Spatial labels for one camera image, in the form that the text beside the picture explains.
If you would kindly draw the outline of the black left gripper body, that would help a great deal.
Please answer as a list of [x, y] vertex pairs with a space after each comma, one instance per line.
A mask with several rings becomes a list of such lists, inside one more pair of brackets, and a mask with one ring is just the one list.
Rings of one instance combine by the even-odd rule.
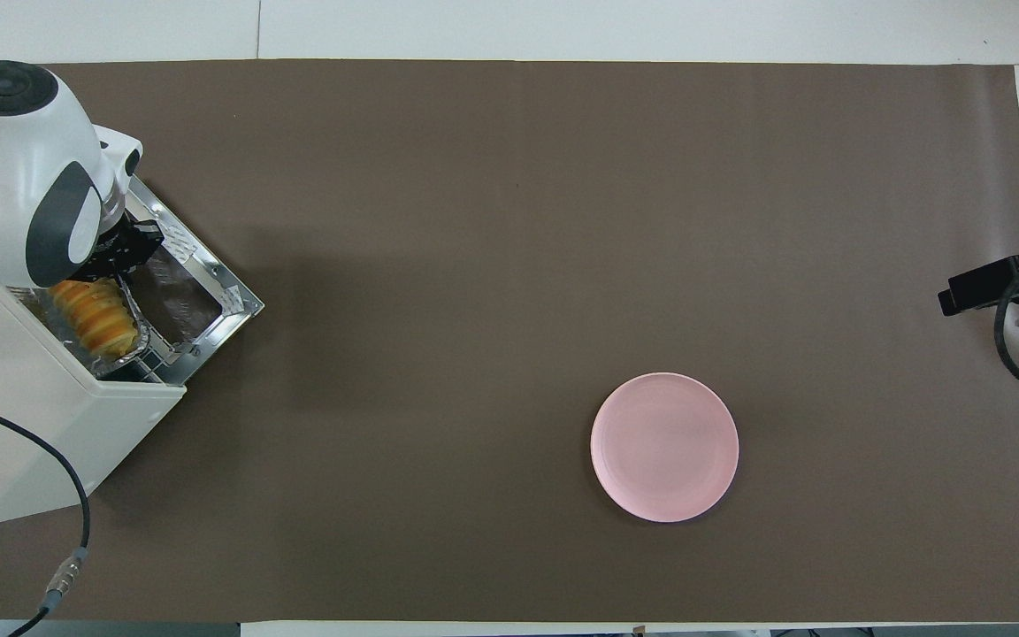
[[144, 263], [144, 234], [128, 213], [98, 237], [88, 261], [81, 266], [81, 281], [116, 279]]

